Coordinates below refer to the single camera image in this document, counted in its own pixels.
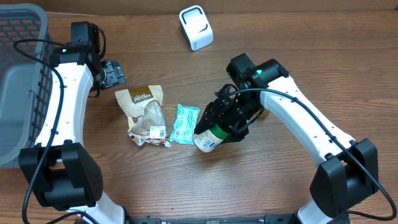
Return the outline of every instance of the teal pouch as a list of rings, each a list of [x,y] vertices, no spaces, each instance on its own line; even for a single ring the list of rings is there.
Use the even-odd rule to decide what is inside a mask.
[[[199,108],[178,105],[177,119],[173,125],[170,142],[176,141],[180,144],[194,145],[192,136],[200,114]]]

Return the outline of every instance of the white arm segment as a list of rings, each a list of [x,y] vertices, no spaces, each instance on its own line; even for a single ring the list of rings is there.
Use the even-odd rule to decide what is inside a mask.
[[[61,63],[55,69],[62,76],[63,84],[66,88],[64,88],[63,105],[57,127],[58,134],[55,135],[52,146],[61,146],[64,140],[67,139],[72,140],[74,143],[79,142],[83,146],[83,121],[87,97],[90,88],[93,86],[93,76],[86,64],[78,65],[76,62]],[[42,147],[47,145],[57,113],[59,98],[60,82],[56,74],[52,72],[52,92],[49,109],[35,144],[42,143]]]
[[[68,212],[82,211],[93,217],[99,224],[124,224],[124,210],[119,205],[116,205],[112,200],[102,192],[101,199],[99,199],[94,207],[79,206],[73,207]],[[84,221],[93,224],[86,217]]]
[[[350,140],[353,138],[337,128],[330,122],[309,100],[301,93],[292,77],[280,77],[269,84],[269,89],[281,91],[297,97],[319,118],[326,128],[336,136],[339,142],[349,148]],[[291,102],[290,99],[277,95],[275,93],[261,92],[261,104],[273,112],[303,144],[304,148],[310,154],[315,163],[315,167],[326,161],[325,155],[328,153],[334,156],[341,152],[341,149],[335,144],[330,143],[327,136],[319,124],[305,111],[299,104]],[[326,216],[311,200],[302,207],[297,216],[303,224],[321,224],[328,223],[332,218]]]

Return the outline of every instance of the wood grain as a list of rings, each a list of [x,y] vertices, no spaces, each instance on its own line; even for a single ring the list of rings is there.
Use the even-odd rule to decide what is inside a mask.
[[[48,12],[91,15],[178,14],[200,5],[208,13],[393,10],[398,0],[2,0],[2,4],[29,2]]]
[[[308,99],[357,140],[379,151],[379,179],[398,200],[398,14],[287,12],[209,15],[214,42],[192,52],[177,15],[52,17],[54,40],[70,40],[70,23],[90,21],[106,33],[106,58],[118,59],[127,83],[87,102],[85,147],[101,167],[104,189],[134,217],[250,217],[292,213],[310,199],[316,168],[273,115],[250,127],[239,143],[209,154],[191,146],[137,147],[114,92],[162,85],[169,134],[177,105],[201,109],[225,83],[230,59],[246,52],[256,63],[277,59]],[[0,223],[22,223],[27,182],[19,170],[0,170]],[[390,215],[380,193],[355,209]],[[32,223],[60,215],[33,197]],[[352,217],[353,223],[375,223]]]

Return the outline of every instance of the snack package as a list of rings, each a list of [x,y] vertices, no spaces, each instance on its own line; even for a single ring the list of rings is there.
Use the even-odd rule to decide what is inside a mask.
[[[127,132],[138,146],[148,142],[171,147],[162,112],[163,91],[160,85],[120,90],[114,94],[127,116]]]
[[[197,125],[200,114],[199,108],[178,105],[177,119],[173,125],[173,132],[170,141],[176,141],[180,144],[194,145],[192,136]]]

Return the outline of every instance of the barcode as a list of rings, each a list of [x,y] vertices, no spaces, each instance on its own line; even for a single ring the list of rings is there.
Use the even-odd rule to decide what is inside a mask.
[[[207,140],[206,143],[203,144],[203,147],[206,148],[206,147],[208,147],[211,143],[213,143],[213,141],[209,139],[209,140]]]

